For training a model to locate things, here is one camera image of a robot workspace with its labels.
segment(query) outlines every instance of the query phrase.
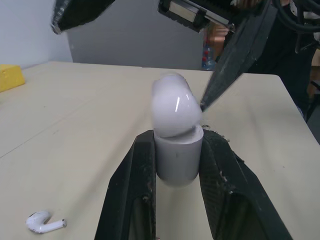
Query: white earbud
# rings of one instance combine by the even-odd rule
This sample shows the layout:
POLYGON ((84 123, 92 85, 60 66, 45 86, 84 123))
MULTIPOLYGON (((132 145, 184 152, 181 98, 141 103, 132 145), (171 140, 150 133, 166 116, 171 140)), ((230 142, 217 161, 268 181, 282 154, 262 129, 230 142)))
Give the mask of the white earbud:
POLYGON ((36 234, 44 234, 67 226, 67 222, 64 219, 45 224, 50 217, 51 215, 48 211, 37 211, 29 216, 25 223, 28 229, 36 234))
POLYGON ((201 108, 181 75, 167 75, 154 82, 152 118, 153 129, 161 138, 181 135, 200 123, 201 108))

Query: yellow sponge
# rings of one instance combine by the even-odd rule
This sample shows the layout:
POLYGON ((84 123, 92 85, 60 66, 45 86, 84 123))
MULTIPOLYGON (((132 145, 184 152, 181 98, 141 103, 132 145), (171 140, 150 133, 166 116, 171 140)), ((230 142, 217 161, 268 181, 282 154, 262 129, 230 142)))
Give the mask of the yellow sponge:
POLYGON ((19 66, 0 64, 0 93, 22 84, 25 84, 25 79, 19 66))

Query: white wall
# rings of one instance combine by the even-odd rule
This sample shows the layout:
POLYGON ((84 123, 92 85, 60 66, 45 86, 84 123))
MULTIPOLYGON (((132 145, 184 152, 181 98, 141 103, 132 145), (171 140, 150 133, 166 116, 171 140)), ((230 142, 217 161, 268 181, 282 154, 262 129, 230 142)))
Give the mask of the white wall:
POLYGON ((201 69, 203 34, 161 15, 159 0, 116 0, 97 20, 68 31, 76 63, 201 69))
POLYGON ((67 34, 50 27, 54 0, 0 0, 0 64, 72 62, 67 34))

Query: table surface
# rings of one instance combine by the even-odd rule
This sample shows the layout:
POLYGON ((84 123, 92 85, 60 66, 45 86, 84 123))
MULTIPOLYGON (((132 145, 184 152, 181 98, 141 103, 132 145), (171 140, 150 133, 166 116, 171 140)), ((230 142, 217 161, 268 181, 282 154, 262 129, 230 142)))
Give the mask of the table surface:
MULTIPOLYGON (((94 239, 109 180, 135 137, 152 128, 152 82, 173 70, 50 62, 0 93, 3 239, 94 239), (25 220, 49 210, 68 226, 36 235, 25 220)), ((211 75, 183 75, 198 100, 211 75)), ((320 146, 279 77, 244 74, 203 116, 258 176, 294 239, 320 236, 320 146)), ((156 190, 161 240, 212 239, 199 178, 156 190)))

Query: airpod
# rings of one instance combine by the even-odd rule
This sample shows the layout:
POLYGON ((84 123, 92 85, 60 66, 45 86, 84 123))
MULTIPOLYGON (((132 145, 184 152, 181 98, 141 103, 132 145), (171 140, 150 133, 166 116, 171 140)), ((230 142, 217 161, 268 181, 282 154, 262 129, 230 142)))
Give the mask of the airpod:
POLYGON ((28 229, 36 234, 44 234, 67 226, 67 222, 64 219, 45 224, 50 217, 51 215, 48 211, 37 211, 29 216, 25 223, 28 229))
POLYGON ((187 81, 171 74, 152 86, 153 130, 168 138, 186 133, 200 123, 202 111, 187 81))
POLYGON ((199 171, 204 136, 201 108, 178 74, 153 83, 151 106, 156 173, 169 186, 186 186, 199 171))

